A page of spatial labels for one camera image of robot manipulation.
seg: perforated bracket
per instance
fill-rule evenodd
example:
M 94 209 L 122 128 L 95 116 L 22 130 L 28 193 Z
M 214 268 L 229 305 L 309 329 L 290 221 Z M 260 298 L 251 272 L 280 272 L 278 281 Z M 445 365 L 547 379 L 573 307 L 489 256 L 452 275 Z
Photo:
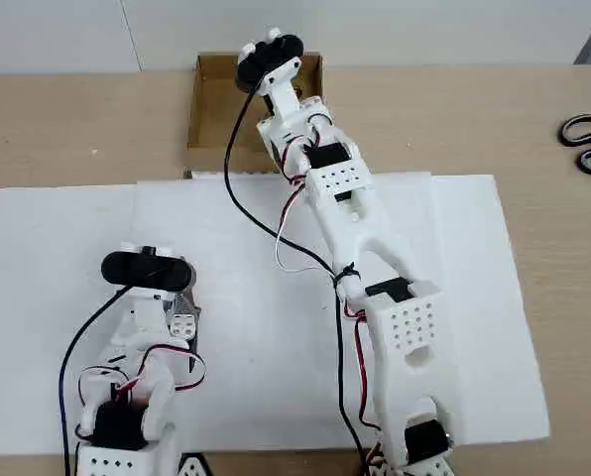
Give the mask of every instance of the perforated bracket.
M 312 169 L 308 174 L 311 179 L 306 184 L 310 184 L 314 195 L 318 197 L 334 196 L 372 184 L 371 174 L 364 161 L 355 159 Z
M 406 466 L 404 472 L 413 476 L 454 476 L 443 456 L 434 456 Z
M 211 476 L 205 459 L 198 454 L 184 455 L 185 461 L 178 471 L 178 476 Z

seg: cardboard box lid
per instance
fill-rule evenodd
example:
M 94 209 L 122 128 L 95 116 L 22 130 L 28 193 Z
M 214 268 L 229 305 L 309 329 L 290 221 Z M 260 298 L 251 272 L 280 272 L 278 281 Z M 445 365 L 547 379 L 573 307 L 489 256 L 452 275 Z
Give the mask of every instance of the cardboard box lid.
M 201 54 L 196 60 L 187 137 L 187 163 L 192 171 L 222 169 L 227 142 L 246 98 L 246 94 L 238 89 L 235 82 L 237 59 L 235 54 Z M 304 54 L 294 86 L 301 97 L 322 96 L 320 54 Z M 255 97 L 232 149 L 232 171 L 275 170 L 256 130 L 256 124 L 268 115 L 264 100 Z

